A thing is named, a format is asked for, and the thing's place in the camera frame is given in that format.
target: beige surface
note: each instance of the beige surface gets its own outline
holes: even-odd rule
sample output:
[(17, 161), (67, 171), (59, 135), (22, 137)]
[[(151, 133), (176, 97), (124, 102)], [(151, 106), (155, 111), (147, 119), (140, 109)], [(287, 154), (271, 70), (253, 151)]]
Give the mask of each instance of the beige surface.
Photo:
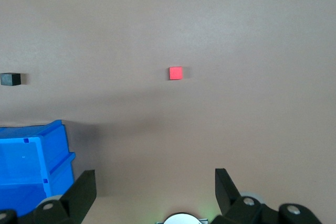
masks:
[(65, 120), (75, 176), (97, 171), (85, 224), (212, 219), (217, 167), (334, 223), (336, 0), (0, 0), (0, 17), (0, 72), (25, 74), (0, 86), (0, 125)]

